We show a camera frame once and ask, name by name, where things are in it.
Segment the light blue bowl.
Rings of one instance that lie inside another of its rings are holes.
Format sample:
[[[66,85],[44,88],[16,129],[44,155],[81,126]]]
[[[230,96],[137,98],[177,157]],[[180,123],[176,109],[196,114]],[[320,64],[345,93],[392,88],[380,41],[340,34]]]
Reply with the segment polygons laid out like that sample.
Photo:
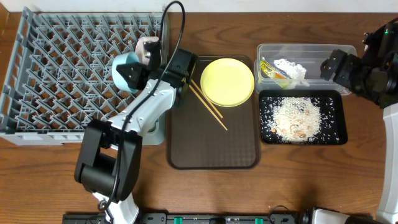
[[[124,65],[134,62],[139,62],[139,57],[134,52],[128,52],[126,54],[118,55],[113,59],[111,71],[111,76],[116,87],[122,91],[130,92],[132,94],[136,94],[139,90],[128,87],[127,82],[116,70],[116,67],[118,65]]]

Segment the white tissue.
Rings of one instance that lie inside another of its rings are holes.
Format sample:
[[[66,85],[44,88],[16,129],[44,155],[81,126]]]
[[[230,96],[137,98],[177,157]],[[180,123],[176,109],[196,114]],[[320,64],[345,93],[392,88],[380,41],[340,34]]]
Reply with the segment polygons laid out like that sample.
[[[274,60],[274,65],[277,69],[279,69],[281,72],[284,72],[290,78],[287,89],[294,89],[298,84],[303,84],[307,87],[310,86],[309,83],[305,81],[307,69],[301,64],[296,64],[295,62],[290,62],[282,58]]]

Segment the wooden chopstick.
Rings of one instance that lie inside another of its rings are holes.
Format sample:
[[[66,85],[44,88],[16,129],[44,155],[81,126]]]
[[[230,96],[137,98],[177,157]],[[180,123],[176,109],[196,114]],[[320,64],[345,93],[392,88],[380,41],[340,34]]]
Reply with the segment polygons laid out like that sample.
[[[201,88],[195,83],[193,79],[191,79],[191,83],[193,84],[194,87],[197,88],[197,90],[205,97],[205,100],[210,104],[210,106],[215,110],[215,112],[218,114],[220,118],[224,118],[224,116],[220,113],[220,111],[216,108],[216,106],[205,96],[204,92],[202,92]]]
[[[223,122],[219,119],[219,117],[215,114],[215,112],[205,103],[204,99],[198,94],[198,92],[189,85],[189,88],[191,91],[194,93],[194,95],[200,100],[200,102],[203,104],[203,106],[211,113],[211,115],[219,122],[219,124],[227,131],[227,127],[223,124]]]

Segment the green snack bar wrapper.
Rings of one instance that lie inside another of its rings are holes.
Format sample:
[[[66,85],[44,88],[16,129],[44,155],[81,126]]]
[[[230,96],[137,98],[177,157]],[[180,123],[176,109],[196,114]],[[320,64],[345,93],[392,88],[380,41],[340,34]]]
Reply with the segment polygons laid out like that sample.
[[[267,62],[264,57],[260,59],[259,66],[261,72],[265,74],[268,79],[273,80],[282,89],[288,89],[290,84],[290,77],[285,72],[279,70],[278,68],[275,68],[269,62]]]

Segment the rice food waste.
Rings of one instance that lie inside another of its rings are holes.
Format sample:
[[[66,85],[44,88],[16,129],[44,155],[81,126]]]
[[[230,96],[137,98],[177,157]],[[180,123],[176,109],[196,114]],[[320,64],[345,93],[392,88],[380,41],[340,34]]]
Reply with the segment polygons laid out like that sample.
[[[262,141],[268,144],[339,144],[336,105],[329,97],[259,100]]]

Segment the yellow plate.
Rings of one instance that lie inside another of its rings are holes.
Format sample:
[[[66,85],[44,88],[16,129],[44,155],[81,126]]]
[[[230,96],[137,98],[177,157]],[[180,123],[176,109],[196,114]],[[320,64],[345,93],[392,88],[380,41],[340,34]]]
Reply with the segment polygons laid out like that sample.
[[[254,76],[243,62],[221,58],[208,64],[200,77],[204,95],[214,104],[235,107],[247,101],[254,91]]]

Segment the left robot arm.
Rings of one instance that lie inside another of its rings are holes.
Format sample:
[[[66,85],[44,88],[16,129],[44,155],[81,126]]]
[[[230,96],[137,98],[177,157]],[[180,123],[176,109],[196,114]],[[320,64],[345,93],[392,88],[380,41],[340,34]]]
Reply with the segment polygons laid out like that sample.
[[[197,56],[178,49],[161,65],[158,42],[144,46],[150,53],[144,64],[135,52],[118,55],[112,78],[124,91],[140,94],[107,121],[91,120],[83,135],[74,178],[99,201],[100,213],[87,223],[134,223],[139,209],[132,197],[141,162],[144,136],[186,92]]]

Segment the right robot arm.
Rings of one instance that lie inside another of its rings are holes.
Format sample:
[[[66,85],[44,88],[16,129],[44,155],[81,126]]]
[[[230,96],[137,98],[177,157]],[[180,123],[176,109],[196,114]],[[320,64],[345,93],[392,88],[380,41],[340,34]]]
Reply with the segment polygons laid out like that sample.
[[[397,223],[397,19],[364,33],[363,44],[361,58],[332,51],[320,65],[320,78],[333,80],[383,110],[386,160],[376,221]]]

